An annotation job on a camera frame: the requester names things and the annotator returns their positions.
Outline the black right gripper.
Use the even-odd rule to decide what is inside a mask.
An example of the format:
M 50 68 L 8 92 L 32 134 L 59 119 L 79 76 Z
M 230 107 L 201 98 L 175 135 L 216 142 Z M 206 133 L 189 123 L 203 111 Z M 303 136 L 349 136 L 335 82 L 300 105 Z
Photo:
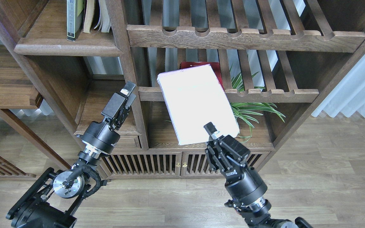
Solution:
M 205 150 L 209 166 L 226 178 L 225 188 L 232 197 L 225 206 L 268 209 L 268 201 L 264 198 L 267 186 L 257 170 L 247 163 L 249 149 L 232 136 L 223 136 L 212 122 L 204 125 L 204 129 L 209 135 Z

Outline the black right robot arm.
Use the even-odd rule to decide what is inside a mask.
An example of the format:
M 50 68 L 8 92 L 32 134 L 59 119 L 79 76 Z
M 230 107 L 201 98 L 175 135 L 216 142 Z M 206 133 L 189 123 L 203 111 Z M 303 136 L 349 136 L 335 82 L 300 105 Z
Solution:
M 270 202 L 264 198 L 267 186 L 257 170 L 249 166 L 250 151 L 230 135 L 223 136 L 214 124 L 204 126 L 209 134 L 205 150 L 211 170 L 220 170 L 226 178 L 225 188 L 232 197 L 225 206 L 234 208 L 250 228 L 310 228 L 302 217 L 294 222 L 272 219 Z

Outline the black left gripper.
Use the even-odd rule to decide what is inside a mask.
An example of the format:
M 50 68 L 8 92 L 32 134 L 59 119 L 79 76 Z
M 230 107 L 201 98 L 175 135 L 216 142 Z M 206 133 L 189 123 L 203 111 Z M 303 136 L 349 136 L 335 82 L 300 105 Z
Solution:
M 128 81 L 120 92 L 116 92 L 108 101 L 101 114 L 102 122 L 93 121 L 81 136 L 87 155 L 110 154 L 120 139 L 116 133 L 129 115 L 130 106 L 136 98 L 133 90 L 136 84 Z

